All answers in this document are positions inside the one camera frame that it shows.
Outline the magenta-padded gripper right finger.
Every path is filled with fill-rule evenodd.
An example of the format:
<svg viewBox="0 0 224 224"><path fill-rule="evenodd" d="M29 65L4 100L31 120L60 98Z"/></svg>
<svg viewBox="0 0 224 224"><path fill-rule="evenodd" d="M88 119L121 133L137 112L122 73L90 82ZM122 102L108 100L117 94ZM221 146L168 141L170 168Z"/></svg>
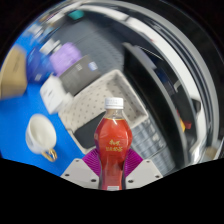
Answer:
<svg viewBox="0 0 224 224"><path fill-rule="evenodd" d="M124 181L126 189L135 189L150 184L163 177L150 159L143 159L130 149L124 163Z"/></svg>

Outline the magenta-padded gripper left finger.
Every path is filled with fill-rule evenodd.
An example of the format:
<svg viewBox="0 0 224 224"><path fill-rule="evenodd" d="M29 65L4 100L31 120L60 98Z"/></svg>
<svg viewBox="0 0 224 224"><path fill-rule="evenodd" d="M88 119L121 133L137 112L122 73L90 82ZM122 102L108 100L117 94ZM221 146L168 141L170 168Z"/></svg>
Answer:
<svg viewBox="0 0 224 224"><path fill-rule="evenodd" d="M96 149L91 150L82 159L75 158L61 175L78 186L98 189L101 176L101 162Z"/></svg>

